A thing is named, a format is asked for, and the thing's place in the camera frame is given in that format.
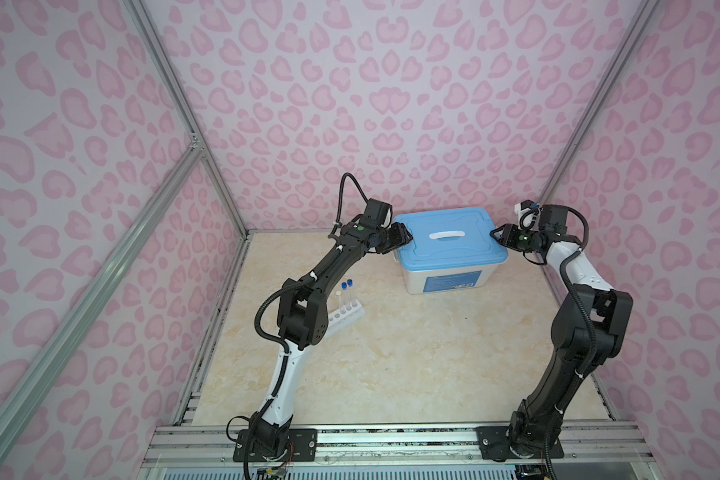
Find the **blue plastic bin lid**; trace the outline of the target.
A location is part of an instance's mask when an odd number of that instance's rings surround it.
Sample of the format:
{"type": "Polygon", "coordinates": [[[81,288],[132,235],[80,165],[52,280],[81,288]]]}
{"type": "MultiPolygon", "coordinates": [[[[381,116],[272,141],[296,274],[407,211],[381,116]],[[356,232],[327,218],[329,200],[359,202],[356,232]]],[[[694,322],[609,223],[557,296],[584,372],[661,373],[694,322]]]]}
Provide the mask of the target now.
{"type": "Polygon", "coordinates": [[[490,233],[496,228],[479,207],[398,215],[412,235],[397,250],[402,266],[411,272],[498,265],[508,258],[507,249],[490,233]]]}

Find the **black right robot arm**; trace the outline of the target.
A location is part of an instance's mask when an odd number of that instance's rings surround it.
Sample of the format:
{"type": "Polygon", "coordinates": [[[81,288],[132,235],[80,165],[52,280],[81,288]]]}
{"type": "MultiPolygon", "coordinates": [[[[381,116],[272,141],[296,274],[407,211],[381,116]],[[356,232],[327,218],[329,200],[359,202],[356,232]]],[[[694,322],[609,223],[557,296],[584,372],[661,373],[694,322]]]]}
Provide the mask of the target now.
{"type": "Polygon", "coordinates": [[[518,220],[491,233],[509,250],[539,256],[555,269],[566,296],[551,324],[553,353],[533,392],[512,413],[508,427],[483,438],[484,458],[550,460],[564,415],[584,380],[620,352],[633,308],[630,294],[606,281],[585,254],[589,237],[569,233],[567,220],[585,217],[572,207],[524,200],[518,220]]]}

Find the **white plastic storage bin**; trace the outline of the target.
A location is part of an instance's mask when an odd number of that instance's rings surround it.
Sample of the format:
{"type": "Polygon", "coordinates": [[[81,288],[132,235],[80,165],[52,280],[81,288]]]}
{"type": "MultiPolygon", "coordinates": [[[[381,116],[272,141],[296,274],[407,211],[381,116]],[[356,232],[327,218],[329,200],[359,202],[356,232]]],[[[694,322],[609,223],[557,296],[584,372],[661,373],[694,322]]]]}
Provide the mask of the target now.
{"type": "Polygon", "coordinates": [[[503,262],[436,270],[401,268],[406,290],[416,295],[482,287],[501,265],[503,262]]]}

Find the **white-capped test tube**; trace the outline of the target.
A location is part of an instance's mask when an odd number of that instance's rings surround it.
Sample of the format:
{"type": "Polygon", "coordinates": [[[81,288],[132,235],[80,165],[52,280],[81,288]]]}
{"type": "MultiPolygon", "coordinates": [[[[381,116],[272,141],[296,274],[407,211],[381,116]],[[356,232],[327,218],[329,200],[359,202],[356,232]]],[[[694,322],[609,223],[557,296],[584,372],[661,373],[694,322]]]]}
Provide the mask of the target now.
{"type": "Polygon", "coordinates": [[[339,312],[344,310],[344,295],[341,290],[336,292],[336,310],[339,312]]]}

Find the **blue-capped test tube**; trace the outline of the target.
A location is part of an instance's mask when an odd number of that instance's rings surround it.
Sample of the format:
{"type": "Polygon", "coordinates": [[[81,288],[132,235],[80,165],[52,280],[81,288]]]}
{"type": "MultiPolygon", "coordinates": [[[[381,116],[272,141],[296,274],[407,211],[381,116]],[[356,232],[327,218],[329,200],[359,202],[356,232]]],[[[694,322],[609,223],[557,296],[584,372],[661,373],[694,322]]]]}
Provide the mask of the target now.
{"type": "Polygon", "coordinates": [[[348,296],[348,284],[346,282],[341,283],[341,290],[338,292],[340,297],[340,311],[345,312],[349,302],[348,296]]]}
{"type": "Polygon", "coordinates": [[[357,304],[357,301],[356,301],[356,298],[355,298],[355,291],[354,291],[354,288],[353,288],[353,280],[352,280],[352,279],[348,279],[348,280],[346,281],[346,285],[347,285],[347,288],[346,288],[347,305],[348,305],[349,308],[355,308],[355,307],[356,307],[356,304],[357,304]]]}

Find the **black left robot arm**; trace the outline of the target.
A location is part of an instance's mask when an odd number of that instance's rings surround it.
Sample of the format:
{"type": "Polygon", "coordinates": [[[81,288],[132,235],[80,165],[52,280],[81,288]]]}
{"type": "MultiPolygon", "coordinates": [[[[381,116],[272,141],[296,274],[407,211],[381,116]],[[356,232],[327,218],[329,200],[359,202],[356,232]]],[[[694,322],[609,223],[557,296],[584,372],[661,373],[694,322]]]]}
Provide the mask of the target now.
{"type": "Polygon", "coordinates": [[[252,453],[279,459],[287,451],[296,392],[308,355],[329,332],[330,294],[367,254],[384,255],[413,240],[392,217],[390,204],[370,199],[363,213],[329,235],[334,245],[314,268],[298,279],[286,279],[256,311],[256,334],[277,344],[279,350],[267,396],[250,416],[241,442],[246,460],[252,453]]]}

